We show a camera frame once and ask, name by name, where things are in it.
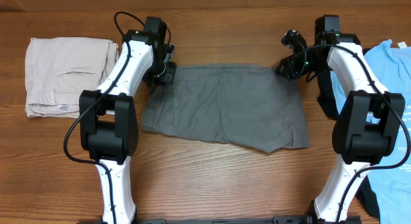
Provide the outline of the grey shorts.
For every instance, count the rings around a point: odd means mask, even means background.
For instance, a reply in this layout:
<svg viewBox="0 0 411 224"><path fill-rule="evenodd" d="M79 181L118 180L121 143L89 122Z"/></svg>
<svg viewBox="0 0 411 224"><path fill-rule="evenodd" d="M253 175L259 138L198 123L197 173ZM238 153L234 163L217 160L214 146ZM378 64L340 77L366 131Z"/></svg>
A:
<svg viewBox="0 0 411 224"><path fill-rule="evenodd" d="M259 65L177 67L173 83L150 94L141 127L266 153L310 147L297 81Z"/></svg>

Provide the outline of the beige shorts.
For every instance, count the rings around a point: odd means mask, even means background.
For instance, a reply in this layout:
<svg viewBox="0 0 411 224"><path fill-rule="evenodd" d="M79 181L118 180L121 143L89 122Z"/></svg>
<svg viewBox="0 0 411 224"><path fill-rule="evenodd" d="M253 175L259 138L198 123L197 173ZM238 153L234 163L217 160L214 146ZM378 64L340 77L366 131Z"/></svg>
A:
<svg viewBox="0 0 411 224"><path fill-rule="evenodd" d="M96 90L118 57L118 44L108 39L32 38L25 56L26 115L77 118L82 91Z"/></svg>

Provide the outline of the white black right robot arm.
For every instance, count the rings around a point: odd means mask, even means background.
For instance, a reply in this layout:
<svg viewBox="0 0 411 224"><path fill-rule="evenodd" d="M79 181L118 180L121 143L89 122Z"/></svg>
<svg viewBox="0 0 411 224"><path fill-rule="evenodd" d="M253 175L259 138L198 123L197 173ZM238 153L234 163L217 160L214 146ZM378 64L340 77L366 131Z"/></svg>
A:
<svg viewBox="0 0 411 224"><path fill-rule="evenodd" d="M348 208L367 174L381 169L382 158L392 153L398 131L405 127L405 99L389 92L375 77L356 35L324 31L315 45L307 46L298 31L290 30L281 43L293 53L280 61L276 74L296 80L329 68L346 96L332 133L335 165L308 212L290 219L292 223L360 223L359 217L347 215Z"/></svg>

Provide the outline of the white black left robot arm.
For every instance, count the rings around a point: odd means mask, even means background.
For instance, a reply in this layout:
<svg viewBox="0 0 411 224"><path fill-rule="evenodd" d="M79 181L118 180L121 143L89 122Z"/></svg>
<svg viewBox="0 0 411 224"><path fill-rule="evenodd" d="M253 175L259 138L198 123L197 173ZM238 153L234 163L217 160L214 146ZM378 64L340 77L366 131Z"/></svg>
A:
<svg viewBox="0 0 411 224"><path fill-rule="evenodd" d="M107 79L96 90L80 95L82 148L100 176L103 195L101 223L134 223L137 207L130 182L131 157L139 130L134 96L141 82L171 83L175 63L170 56L169 29L130 30L123 34L123 50Z"/></svg>

